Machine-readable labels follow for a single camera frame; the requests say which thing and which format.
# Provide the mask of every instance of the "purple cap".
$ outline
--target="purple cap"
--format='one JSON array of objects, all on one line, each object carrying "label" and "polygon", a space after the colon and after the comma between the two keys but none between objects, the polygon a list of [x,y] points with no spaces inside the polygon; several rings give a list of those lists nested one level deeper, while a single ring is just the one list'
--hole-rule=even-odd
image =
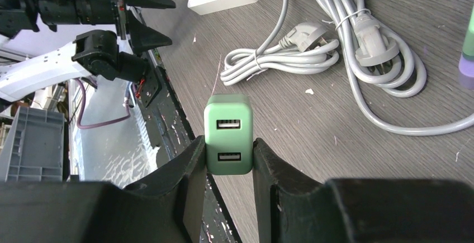
[{"label": "purple cap", "polygon": [[474,61],[466,60],[462,55],[459,60],[459,83],[474,90]]}]

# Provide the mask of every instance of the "cable tie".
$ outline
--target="cable tie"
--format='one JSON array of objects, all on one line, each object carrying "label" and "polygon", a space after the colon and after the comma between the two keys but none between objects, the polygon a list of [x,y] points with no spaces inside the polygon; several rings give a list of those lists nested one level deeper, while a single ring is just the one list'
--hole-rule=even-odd
[{"label": "cable tie", "polygon": [[257,50],[258,50],[258,49],[255,49],[255,52],[253,52],[254,59],[255,59],[255,63],[256,63],[256,65],[257,65],[258,69],[263,70],[262,67],[260,67],[260,64],[258,63],[258,60],[257,60],[257,57],[258,57],[258,55],[257,55]]},{"label": "cable tie", "polygon": [[343,23],[344,21],[348,20],[350,17],[352,17],[352,16],[354,16],[354,15],[357,15],[357,14],[359,14],[360,12],[363,12],[363,11],[367,11],[370,15],[372,14],[372,12],[370,11],[370,9],[368,9],[368,8],[362,8],[361,10],[355,11],[354,13],[345,16],[345,17],[336,25],[336,31],[338,30],[338,28],[342,25],[342,23]]}]

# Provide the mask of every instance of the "table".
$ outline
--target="table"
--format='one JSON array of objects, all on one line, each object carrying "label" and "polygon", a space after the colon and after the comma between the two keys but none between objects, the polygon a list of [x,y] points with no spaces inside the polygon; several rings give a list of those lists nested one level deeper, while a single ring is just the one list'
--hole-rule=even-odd
[{"label": "table", "polygon": [[[258,47],[274,28],[281,0],[199,16],[187,0],[176,9],[144,9],[148,26],[174,44],[159,49],[170,81],[196,135],[219,63],[236,48]],[[474,93],[457,83],[457,63],[474,0],[366,0],[382,22],[424,60],[428,84],[421,94],[397,99],[361,85],[371,108],[397,125],[441,125],[466,117]],[[315,0],[290,0],[281,38],[296,24],[329,20]],[[336,38],[332,31],[325,35]],[[315,94],[306,94],[312,89]],[[318,181],[333,177],[433,177],[474,183],[474,129],[436,137],[384,132],[359,111],[343,63],[311,76],[267,71],[214,93],[245,93],[254,109],[256,137]],[[244,242],[258,242],[252,175],[216,177]]]}]

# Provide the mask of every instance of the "usb port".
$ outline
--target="usb port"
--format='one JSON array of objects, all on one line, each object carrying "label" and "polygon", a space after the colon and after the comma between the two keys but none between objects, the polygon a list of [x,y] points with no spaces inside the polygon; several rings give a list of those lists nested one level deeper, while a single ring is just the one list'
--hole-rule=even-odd
[{"label": "usb port", "polygon": [[217,129],[240,128],[240,120],[217,120]]},{"label": "usb port", "polygon": [[218,161],[240,161],[240,153],[218,153]]}]

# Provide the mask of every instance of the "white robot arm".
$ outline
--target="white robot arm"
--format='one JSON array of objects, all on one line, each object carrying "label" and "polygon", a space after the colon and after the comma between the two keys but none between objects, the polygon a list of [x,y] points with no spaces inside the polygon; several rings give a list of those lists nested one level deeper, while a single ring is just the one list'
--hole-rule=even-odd
[{"label": "white robot arm", "polygon": [[[102,40],[84,47],[86,41],[97,37]],[[91,51],[96,47],[102,50]],[[127,68],[131,65],[133,72]],[[38,89],[90,75],[102,74],[109,80],[118,77],[139,81],[146,68],[143,60],[132,55],[127,40],[118,40],[117,45],[113,32],[95,30],[47,54],[0,66],[0,98],[9,102],[18,101]]]},{"label": "white robot arm", "polygon": [[80,63],[71,59],[75,50],[75,43],[70,42],[60,49],[21,63],[0,66],[0,98],[9,102],[18,101],[38,89],[91,75]]}]

